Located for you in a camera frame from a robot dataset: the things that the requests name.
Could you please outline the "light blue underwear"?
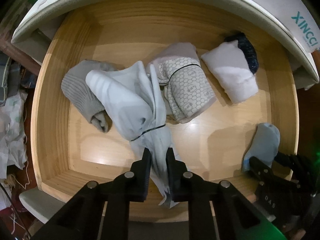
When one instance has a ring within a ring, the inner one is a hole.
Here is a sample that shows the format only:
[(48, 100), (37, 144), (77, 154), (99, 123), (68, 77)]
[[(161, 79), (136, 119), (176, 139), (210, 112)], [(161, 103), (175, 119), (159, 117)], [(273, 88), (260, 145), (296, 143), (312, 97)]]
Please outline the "light blue underwear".
[(242, 171), (249, 171), (249, 159), (251, 157), (257, 157), (271, 168), (274, 158), (278, 153), (279, 144), (280, 132), (278, 128), (267, 122), (259, 123), (251, 146), (244, 155)]

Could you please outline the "white pale-blue garment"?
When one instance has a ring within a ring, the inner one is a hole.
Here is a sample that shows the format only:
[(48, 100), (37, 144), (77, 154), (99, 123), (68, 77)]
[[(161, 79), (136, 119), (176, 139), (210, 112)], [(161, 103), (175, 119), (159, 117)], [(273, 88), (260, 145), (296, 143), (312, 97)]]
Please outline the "white pale-blue garment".
[(114, 72), (92, 70), (86, 76), (86, 83), (118, 133), (129, 141), (136, 157), (142, 157), (146, 148), (150, 151), (150, 177), (163, 197), (160, 204), (174, 207), (166, 163), (167, 150), (174, 144), (166, 125), (167, 110), (154, 66), (146, 69), (138, 61)]

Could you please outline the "wooden drawer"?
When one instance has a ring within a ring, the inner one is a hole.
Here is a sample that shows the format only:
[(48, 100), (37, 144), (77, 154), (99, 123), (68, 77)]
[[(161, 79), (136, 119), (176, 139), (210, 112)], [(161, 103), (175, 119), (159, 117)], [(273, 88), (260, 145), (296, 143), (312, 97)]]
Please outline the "wooden drawer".
[[(255, 78), (259, 92), (233, 104), (201, 55), (239, 31), (257, 53), (259, 69)], [(114, 181), (142, 158), (136, 157), (108, 114), (106, 133), (87, 122), (61, 90), (65, 74), (83, 60), (107, 62), (115, 71), (138, 61), (146, 68), (161, 51), (179, 42), (195, 46), (216, 96), (207, 110), (185, 124), (167, 114), (166, 125), (174, 144), (171, 148), (188, 171), (207, 181), (228, 180), (244, 196), (253, 198), (257, 182), (243, 174), (242, 162), (257, 125), (267, 122), (276, 126), (280, 132), (278, 152), (296, 153), (295, 82), (285, 51), (274, 37), (211, 5), (183, 0), (110, 0), (69, 12), (44, 58), (31, 113), (31, 151), (40, 190), (67, 202), (88, 182), (104, 185)], [(150, 177), (146, 200), (130, 204), (130, 219), (188, 219), (186, 202), (167, 208), (160, 204), (162, 200)]]

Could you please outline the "honeycomb patterned folded underwear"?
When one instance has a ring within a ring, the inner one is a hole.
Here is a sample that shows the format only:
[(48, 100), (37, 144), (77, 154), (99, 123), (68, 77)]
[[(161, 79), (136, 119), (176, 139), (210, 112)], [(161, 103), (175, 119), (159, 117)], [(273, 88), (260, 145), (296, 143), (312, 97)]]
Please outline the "honeycomb patterned folded underwear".
[(176, 122), (190, 122), (216, 101), (193, 44), (171, 44), (148, 63), (148, 73), (152, 66), (162, 88), (167, 114)]

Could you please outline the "white folded underwear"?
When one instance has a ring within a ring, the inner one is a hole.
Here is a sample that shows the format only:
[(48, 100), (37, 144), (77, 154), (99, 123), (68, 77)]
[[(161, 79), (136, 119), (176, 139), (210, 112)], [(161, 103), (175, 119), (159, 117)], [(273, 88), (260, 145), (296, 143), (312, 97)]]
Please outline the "white folded underwear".
[(201, 55), (201, 60), (233, 104), (244, 102), (259, 92), (255, 74), (250, 70), (237, 40), (223, 42)]

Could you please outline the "dark navy folded underwear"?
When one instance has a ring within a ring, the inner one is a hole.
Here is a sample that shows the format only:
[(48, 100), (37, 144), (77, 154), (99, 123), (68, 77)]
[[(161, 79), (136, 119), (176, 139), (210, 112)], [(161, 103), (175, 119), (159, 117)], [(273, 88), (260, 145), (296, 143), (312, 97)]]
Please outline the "dark navy folded underwear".
[(243, 52), (248, 63), (249, 70), (252, 72), (252, 74), (256, 74), (259, 69), (257, 53), (246, 35), (239, 31), (231, 36), (225, 37), (224, 41), (238, 41), (238, 48)]

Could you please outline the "grey ribbed folded underwear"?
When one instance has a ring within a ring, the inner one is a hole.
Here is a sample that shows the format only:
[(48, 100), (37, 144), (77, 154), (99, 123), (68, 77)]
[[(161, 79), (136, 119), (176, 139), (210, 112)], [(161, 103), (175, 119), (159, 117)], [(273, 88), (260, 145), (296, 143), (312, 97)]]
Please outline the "grey ribbed folded underwear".
[(83, 60), (63, 77), (61, 90), (79, 113), (101, 132), (108, 132), (109, 125), (104, 106), (86, 84), (86, 76), (92, 70), (115, 71), (107, 62)]

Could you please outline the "white green-printed crumpled sheet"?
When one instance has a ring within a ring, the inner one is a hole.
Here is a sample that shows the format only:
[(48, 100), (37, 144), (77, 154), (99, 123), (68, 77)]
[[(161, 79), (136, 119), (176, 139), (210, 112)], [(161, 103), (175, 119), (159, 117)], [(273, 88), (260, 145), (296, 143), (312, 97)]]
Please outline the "white green-printed crumpled sheet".
[(24, 131), (24, 103), (28, 94), (19, 90), (16, 95), (7, 98), (1, 107), (1, 210), (11, 205), (8, 196), (12, 196), (11, 187), (5, 185), (9, 166), (23, 170), (28, 162)]

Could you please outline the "white storage box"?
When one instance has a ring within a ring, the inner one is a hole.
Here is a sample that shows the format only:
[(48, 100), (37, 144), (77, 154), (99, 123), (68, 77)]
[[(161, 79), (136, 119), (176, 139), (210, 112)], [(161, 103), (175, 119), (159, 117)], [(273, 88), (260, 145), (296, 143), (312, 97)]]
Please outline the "white storage box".
[(302, 0), (252, 0), (281, 22), (308, 53), (319, 49), (319, 27)]

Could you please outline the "plaid grey folded cloth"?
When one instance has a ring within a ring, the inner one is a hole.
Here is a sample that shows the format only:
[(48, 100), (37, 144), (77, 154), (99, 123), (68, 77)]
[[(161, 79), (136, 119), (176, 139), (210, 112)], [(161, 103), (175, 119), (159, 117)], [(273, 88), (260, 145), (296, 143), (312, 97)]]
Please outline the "plaid grey folded cloth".
[(21, 65), (1, 52), (1, 106), (7, 98), (15, 96), (21, 81)]

